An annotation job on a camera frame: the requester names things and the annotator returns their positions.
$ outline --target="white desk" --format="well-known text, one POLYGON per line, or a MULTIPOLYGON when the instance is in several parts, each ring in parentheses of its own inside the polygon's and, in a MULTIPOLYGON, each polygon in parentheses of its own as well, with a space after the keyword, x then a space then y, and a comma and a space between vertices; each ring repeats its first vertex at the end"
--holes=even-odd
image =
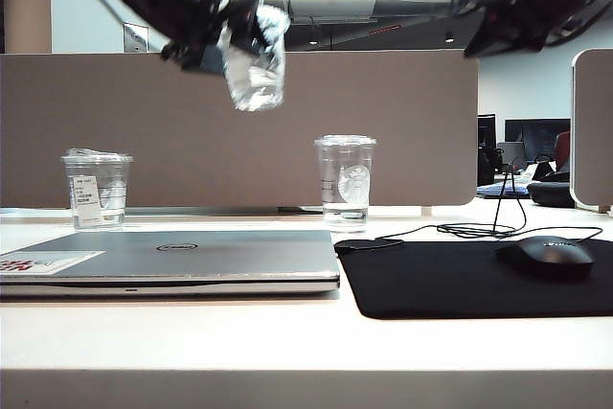
MULTIPOLYGON (((596 224, 613 239, 607 215, 523 203, 530 227, 596 224)), ((476 199, 429 219, 373 209, 366 237, 490 221, 494 206, 476 199)), ((503 223, 519 221, 514 202, 503 210, 503 223)), ((2 252, 72 233, 64 212, 0 217, 2 252)), ((313 229, 320 219, 139 216, 125 229, 313 229)), ((360 315, 345 278, 324 299, 4 303, 0 314, 3 408, 613 407, 610 317, 377 321, 360 315)))

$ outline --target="crumpled plastic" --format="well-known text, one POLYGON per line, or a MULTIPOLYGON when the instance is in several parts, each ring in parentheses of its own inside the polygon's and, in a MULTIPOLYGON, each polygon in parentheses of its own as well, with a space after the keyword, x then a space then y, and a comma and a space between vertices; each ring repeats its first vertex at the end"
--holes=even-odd
POLYGON ((232 32, 224 28, 219 38, 225 77, 238 110, 258 111, 278 107, 284 101, 285 46, 289 28, 287 14, 269 5, 260 5, 257 20, 267 46, 253 56, 230 43, 232 32))

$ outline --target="black mouse pad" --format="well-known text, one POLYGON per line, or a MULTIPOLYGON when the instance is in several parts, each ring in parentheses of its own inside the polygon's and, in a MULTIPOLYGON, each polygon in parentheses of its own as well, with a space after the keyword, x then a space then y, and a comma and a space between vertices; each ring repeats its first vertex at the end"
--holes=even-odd
POLYGON ((513 271, 495 255, 510 243, 411 241, 339 258, 357 306, 371 318, 613 315, 613 242, 582 243, 594 266, 580 282, 547 282, 513 271))

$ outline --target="cubicle partition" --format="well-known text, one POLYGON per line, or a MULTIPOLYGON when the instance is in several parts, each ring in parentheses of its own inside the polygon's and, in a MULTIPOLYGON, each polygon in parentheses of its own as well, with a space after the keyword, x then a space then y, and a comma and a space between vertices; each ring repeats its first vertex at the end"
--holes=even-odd
POLYGON ((223 78, 157 55, 2 56, 2 206, 66 207, 67 148, 134 156, 128 206, 321 201, 313 140, 376 137, 371 203, 475 194, 477 62, 460 51, 287 55, 284 104, 236 111, 223 78))
POLYGON ((613 205, 613 50, 587 50, 573 63, 571 193, 613 205))

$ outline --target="white wall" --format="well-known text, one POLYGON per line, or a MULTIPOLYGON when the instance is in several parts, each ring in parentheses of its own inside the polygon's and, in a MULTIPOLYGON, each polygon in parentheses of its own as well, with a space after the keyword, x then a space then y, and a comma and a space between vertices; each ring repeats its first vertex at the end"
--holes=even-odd
POLYGON ((480 60, 479 113, 496 114, 498 141, 504 141, 506 119, 570 118, 573 58, 590 48, 613 48, 613 20, 603 20, 583 36, 540 54, 480 60))
MULTIPOLYGON (((108 0, 124 22, 147 26, 120 0, 108 0)), ((119 53, 124 50, 124 28, 99 0, 51 0, 53 53, 119 53)), ((160 50, 168 42, 149 29, 149 45, 160 50)))

